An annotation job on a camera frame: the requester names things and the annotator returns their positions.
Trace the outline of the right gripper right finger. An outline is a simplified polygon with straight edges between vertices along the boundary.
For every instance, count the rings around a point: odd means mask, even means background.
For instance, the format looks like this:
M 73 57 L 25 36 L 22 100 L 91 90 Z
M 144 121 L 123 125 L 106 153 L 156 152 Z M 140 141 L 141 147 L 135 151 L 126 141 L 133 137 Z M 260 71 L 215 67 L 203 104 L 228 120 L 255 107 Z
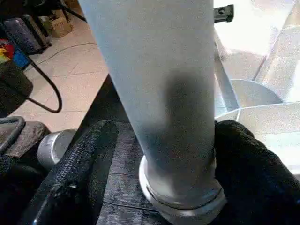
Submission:
M 215 122 L 216 179 L 227 204 L 213 225 L 298 225 L 300 183 L 244 125 Z

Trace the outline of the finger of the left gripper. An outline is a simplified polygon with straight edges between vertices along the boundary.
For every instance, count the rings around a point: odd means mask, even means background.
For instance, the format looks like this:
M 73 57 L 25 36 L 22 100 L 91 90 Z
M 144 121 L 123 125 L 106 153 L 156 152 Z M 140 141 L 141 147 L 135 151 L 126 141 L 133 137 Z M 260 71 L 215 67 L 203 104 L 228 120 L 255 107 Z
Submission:
M 234 5 L 214 8 L 214 23 L 230 23 L 234 18 Z

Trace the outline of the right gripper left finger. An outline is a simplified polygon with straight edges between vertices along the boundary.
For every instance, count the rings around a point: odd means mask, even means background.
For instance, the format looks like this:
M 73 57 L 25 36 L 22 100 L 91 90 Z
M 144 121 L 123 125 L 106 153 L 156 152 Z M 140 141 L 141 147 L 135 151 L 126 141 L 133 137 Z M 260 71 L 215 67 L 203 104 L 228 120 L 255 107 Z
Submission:
M 88 128 L 43 180 L 19 224 L 95 225 L 118 137 L 103 120 Z

